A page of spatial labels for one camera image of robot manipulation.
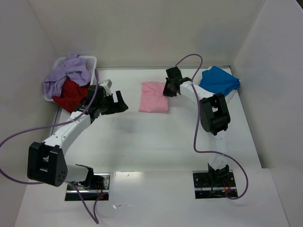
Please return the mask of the pink t shirt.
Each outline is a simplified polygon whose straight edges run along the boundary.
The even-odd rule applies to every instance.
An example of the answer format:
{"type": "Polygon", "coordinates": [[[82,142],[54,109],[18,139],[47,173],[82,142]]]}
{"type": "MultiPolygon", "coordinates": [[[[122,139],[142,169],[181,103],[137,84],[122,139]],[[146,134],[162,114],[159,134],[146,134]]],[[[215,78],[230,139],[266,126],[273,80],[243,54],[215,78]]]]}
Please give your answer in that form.
{"type": "Polygon", "coordinates": [[[169,110],[168,99],[163,95],[165,83],[142,82],[139,112],[165,113],[169,110]]]}

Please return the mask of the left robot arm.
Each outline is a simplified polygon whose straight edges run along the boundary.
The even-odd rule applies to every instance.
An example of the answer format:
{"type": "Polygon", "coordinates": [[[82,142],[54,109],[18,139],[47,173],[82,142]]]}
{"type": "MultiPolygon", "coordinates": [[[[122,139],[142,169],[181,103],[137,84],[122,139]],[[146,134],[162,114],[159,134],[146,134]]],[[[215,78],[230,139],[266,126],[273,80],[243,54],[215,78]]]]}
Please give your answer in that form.
{"type": "Polygon", "coordinates": [[[117,101],[107,88],[92,85],[88,95],[71,113],[52,136],[43,142],[33,142],[29,147],[27,177],[48,185],[58,187],[64,182],[79,182],[85,186],[92,184],[93,168],[85,165],[68,165],[65,155],[73,142],[100,115],[122,113],[128,110],[120,91],[116,91],[117,101]]]}

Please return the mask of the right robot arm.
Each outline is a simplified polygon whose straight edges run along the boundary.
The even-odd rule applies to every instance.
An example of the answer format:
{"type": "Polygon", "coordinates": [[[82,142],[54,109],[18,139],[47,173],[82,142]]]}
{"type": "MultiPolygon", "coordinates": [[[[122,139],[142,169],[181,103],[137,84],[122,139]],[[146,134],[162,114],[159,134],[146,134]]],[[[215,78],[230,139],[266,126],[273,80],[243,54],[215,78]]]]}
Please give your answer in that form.
{"type": "Polygon", "coordinates": [[[194,142],[197,142],[197,130],[202,126],[209,133],[212,141],[212,150],[203,153],[212,153],[208,163],[208,172],[225,174],[229,172],[226,152],[225,135],[231,121],[227,103],[223,94],[213,94],[192,82],[188,77],[182,77],[180,69],[175,66],[166,70],[166,83],[163,95],[175,97],[178,94],[197,102],[198,120],[194,133],[194,142]]]}

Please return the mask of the red t shirt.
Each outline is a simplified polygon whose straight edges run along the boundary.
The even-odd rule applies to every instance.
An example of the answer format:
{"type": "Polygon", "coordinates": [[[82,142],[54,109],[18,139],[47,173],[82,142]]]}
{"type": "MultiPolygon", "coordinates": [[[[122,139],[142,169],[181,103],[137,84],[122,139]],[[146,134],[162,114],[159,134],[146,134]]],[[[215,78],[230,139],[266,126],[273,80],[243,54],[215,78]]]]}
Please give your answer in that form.
{"type": "Polygon", "coordinates": [[[53,96],[53,101],[68,113],[72,113],[80,101],[88,94],[89,83],[79,86],[74,81],[67,79],[63,84],[61,95],[53,96]]]}

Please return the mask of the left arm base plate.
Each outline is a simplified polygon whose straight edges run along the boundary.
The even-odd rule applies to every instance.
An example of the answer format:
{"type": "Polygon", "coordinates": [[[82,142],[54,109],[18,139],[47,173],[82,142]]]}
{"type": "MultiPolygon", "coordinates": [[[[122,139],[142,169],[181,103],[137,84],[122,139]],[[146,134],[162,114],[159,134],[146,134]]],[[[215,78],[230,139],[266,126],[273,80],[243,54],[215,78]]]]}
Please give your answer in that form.
{"type": "MultiPolygon", "coordinates": [[[[109,199],[110,173],[95,173],[90,182],[73,182],[84,201],[95,201],[99,196],[101,201],[109,199]]],[[[65,201],[80,201],[77,190],[67,185],[65,201]]]]}

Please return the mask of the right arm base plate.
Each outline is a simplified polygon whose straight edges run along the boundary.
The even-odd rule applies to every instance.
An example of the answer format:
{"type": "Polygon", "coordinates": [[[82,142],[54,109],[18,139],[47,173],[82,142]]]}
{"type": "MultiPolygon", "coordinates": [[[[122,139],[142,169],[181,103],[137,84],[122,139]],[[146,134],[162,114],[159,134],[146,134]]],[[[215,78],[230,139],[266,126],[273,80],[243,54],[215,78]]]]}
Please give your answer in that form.
{"type": "Polygon", "coordinates": [[[238,197],[234,174],[232,171],[221,181],[211,183],[207,171],[193,172],[193,182],[196,199],[220,199],[238,197]]]}

